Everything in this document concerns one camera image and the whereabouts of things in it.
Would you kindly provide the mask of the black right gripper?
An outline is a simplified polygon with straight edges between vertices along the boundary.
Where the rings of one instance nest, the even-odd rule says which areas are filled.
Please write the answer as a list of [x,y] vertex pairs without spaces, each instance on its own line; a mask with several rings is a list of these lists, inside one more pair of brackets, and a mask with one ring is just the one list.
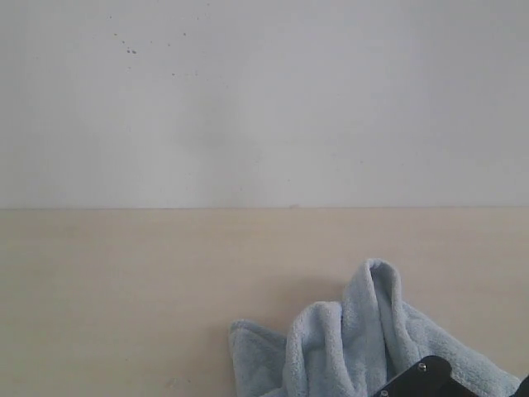
[[527,396],[528,379],[495,366],[482,354],[430,354],[399,363],[401,372],[374,392],[379,396]]

